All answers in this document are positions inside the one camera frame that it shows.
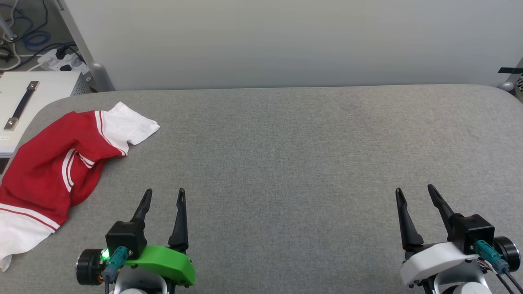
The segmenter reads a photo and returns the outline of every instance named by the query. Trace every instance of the teal connector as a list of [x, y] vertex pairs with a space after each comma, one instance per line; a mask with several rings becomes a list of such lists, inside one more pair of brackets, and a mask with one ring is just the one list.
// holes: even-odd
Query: teal connector
[[479, 240], [474, 244], [474, 252], [482, 259], [492, 264], [498, 274], [503, 274], [503, 269], [508, 269], [508, 263], [501, 258], [501, 254], [492, 248], [487, 242]]
[[101, 273], [102, 278], [109, 283], [114, 282], [118, 276], [118, 270], [122, 268], [127, 258], [129, 258], [127, 248], [124, 246], [116, 248], [111, 259], [107, 262], [107, 267]]

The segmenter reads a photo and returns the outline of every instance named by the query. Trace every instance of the metal pole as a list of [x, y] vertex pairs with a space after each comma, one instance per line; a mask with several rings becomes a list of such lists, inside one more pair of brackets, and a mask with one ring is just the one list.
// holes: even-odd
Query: metal pole
[[2, 16], [0, 16], [0, 27], [2, 29], [4, 29], [4, 32], [6, 33], [9, 40], [13, 41], [14, 39], [16, 39], [17, 36], [13, 33], [13, 31], [11, 30], [9, 25], [5, 22], [5, 20]]

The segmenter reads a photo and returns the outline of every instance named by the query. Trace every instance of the red garment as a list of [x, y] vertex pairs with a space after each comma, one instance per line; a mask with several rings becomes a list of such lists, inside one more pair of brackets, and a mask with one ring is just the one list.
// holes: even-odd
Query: red garment
[[20, 147], [0, 186], [0, 268], [32, 249], [94, 190], [106, 159], [125, 156], [158, 124], [119, 103], [66, 114]]

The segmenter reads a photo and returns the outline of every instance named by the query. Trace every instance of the gray fabric table surface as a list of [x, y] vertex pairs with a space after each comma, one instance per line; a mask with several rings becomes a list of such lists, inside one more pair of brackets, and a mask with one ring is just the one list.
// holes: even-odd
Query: gray fabric table surface
[[[474, 85], [111, 92], [63, 99], [27, 142], [70, 111], [118, 101], [161, 128], [110, 160], [69, 220], [0, 274], [1, 293], [103, 293], [75, 263], [102, 248], [153, 189], [149, 244], [167, 244], [187, 193], [196, 285], [180, 293], [422, 293], [401, 283], [394, 190], [426, 243], [445, 228], [427, 184], [523, 246], [523, 105]], [[523, 270], [515, 273], [523, 282]], [[494, 293], [506, 293], [493, 274]]]

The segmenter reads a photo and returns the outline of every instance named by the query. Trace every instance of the green led light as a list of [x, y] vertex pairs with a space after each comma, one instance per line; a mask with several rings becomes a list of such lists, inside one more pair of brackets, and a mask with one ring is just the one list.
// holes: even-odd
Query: green led light
[[108, 261], [110, 259], [109, 257], [109, 249], [105, 249], [101, 252], [101, 259], [104, 261]]

